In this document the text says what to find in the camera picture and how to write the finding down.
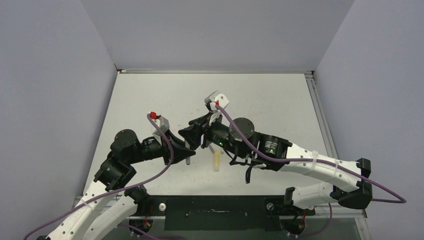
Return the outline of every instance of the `screw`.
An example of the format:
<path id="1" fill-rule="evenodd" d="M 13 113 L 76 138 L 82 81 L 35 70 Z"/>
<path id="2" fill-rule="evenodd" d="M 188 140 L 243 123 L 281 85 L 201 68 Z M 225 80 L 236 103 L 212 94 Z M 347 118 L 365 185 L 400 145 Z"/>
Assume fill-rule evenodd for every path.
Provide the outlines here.
<path id="1" fill-rule="evenodd" d="M 159 210 L 160 210 L 161 212 L 165 211 L 165 209 L 167 209 L 167 205 L 165 205 L 165 203 L 161 203 L 161 204 L 159 204 Z"/>
<path id="2" fill-rule="evenodd" d="M 268 210 L 271 210 L 271 209 L 273 209 L 274 208 L 274 203 L 272 203 L 272 202 L 269 202 L 267 205 L 266 205 L 266 209 L 268 209 Z"/>

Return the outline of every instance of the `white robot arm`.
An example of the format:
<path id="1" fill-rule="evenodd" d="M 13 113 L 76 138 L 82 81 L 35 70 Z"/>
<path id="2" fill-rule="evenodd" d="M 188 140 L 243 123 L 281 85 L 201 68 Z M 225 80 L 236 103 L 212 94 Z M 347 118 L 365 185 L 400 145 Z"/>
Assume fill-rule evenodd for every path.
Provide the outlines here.
<path id="1" fill-rule="evenodd" d="M 207 97 L 205 104 L 209 113 L 190 121 L 189 127 L 178 131 L 186 142 L 181 141 L 169 131 L 169 123 L 165 118 L 151 114 L 158 127 L 166 133 L 165 135 L 172 143 L 175 156 L 173 163 L 193 156 L 199 146 L 207 148 L 214 143 L 234 154 L 230 165 L 248 166 L 246 176 L 252 168 L 260 168 L 298 173 L 323 181 L 306 187 L 287 188 L 284 195 L 285 206 L 299 210 L 312 210 L 316 205 L 328 203 L 339 203 L 353 209 L 365 209 L 368 206 L 372 198 L 371 185 L 357 176 L 341 171 L 338 166 L 368 177 L 371 173 L 369 160 L 361 158 L 358 161 L 341 161 L 316 151 L 309 151 L 286 139 L 256 132 L 253 123 L 243 117 L 234 120 L 238 131 L 233 125 L 225 126 L 221 124 L 221 114 L 229 101 L 219 91 Z M 246 145 L 244 139 L 270 158 L 305 159 L 305 161 L 285 163 L 269 161 L 255 154 L 252 147 Z M 161 140 L 161 136 L 156 131 L 153 132 L 153 137 L 146 138 L 141 143 L 132 130 L 126 129 L 119 132 L 110 146 L 111 152 L 107 160 L 101 165 L 94 182 L 78 204 L 84 204 L 87 200 L 110 190 L 123 188 L 136 174 L 131 164 L 160 157 L 163 157 L 167 164 L 169 151 L 164 145 L 163 139 Z M 236 161 L 236 158 L 244 159 L 244 162 Z M 322 161 L 332 163 L 334 166 L 324 164 Z M 86 203 L 86 206 L 68 215 L 47 238 L 39 237 L 37 240 L 100 240 L 121 221 L 133 215 L 137 211 L 138 204 L 149 196 L 145 189 L 126 191 L 118 202 L 100 215 L 106 204 L 116 195 L 117 193 L 110 194 Z"/>

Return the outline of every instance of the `white tabletop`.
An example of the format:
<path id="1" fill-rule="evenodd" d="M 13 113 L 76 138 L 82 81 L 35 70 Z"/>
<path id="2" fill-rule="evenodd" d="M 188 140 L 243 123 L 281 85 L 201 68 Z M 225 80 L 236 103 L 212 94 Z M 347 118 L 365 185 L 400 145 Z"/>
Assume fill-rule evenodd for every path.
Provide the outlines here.
<path id="1" fill-rule="evenodd" d="M 178 130 L 208 112 L 204 99 L 215 90 L 229 99 L 226 110 L 233 119 L 248 118 L 257 132 L 327 154 L 303 74 L 118 74 L 84 190 L 106 160 L 118 131 L 132 129 L 141 142 L 152 135 L 146 114 L 154 111 L 167 118 L 171 131 L 180 137 Z M 253 169 L 250 184 L 246 184 L 246 166 L 230 166 L 230 158 L 222 154 L 220 170 L 215 172 L 213 157 L 209 149 L 199 147 L 191 165 L 185 161 L 172 165 L 145 187 L 151 195 L 281 195 L 288 187 L 319 182 L 296 173 Z M 129 184 L 144 181 L 165 167 L 162 158 L 133 166 L 137 174 Z"/>

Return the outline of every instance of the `white wall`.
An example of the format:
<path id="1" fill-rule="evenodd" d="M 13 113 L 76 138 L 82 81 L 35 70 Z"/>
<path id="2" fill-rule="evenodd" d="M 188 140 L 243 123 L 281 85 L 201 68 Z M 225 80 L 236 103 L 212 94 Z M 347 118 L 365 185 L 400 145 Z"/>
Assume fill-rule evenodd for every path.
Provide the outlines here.
<path id="1" fill-rule="evenodd" d="M 354 0 L 82 0 L 122 69 L 310 71 Z"/>
<path id="2" fill-rule="evenodd" d="M 315 72 L 339 156 L 370 159 L 370 177 L 408 201 L 369 205 L 373 240 L 424 235 L 423 12 L 422 0 L 356 0 Z"/>
<path id="3" fill-rule="evenodd" d="M 79 0 L 1 1 L 2 240 L 22 239 L 81 194 L 115 77 Z"/>

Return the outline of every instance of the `black robot arm segment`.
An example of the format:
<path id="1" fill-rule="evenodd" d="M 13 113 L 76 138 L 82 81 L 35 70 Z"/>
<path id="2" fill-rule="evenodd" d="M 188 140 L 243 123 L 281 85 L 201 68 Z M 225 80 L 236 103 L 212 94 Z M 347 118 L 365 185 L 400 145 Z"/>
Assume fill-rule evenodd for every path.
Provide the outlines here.
<path id="1" fill-rule="evenodd" d="M 188 142 L 191 149 L 197 149 L 201 146 L 203 149 L 207 148 L 209 144 L 213 143 L 219 147 L 234 154 L 234 158 L 239 157 L 245 159 L 245 162 L 237 162 L 233 159 L 230 165 L 260 165 L 266 164 L 262 169 L 278 171 L 284 164 L 278 162 L 265 161 L 262 157 L 256 154 L 246 145 L 241 139 L 240 135 L 232 128 L 222 124 L 222 116 L 216 119 L 210 126 L 209 121 L 212 112 L 191 120 L 189 126 L 181 129 L 178 133 Z M 255 131 L 254 124 L 247 118 L 239 117 L 234 119 L 238 128 L 243 132 L 244 136 L 265 155 L 276 158 L 286 158 L 288 147 L 292 143 L 286 139 L 267 135 Z M 252 162 L 247 164 L 247 158 L 252 158 Z"/>
<path id="2" fill-rule="evenodd" d="M 170 130 L 167 130 L 165 135 L 171 142 L 174 151 L 172 164 L 179 163 L 196 154 L 194 150 L 186 148 L 184 142 L 175 137 Z M 166 144 L 160 144 L 155 137 L 148 137 L 140 142 L 136 133 L 131 129 L 118 132 L 110 149 L 107 159 L 94 175 L 94 181 L 100 181 L 106 185 L 107 191 L 123 188 L 131 180 L 136 174 L 136 170 L 131 164 L 162 157 L 166 165 L 170 160 Z"/>

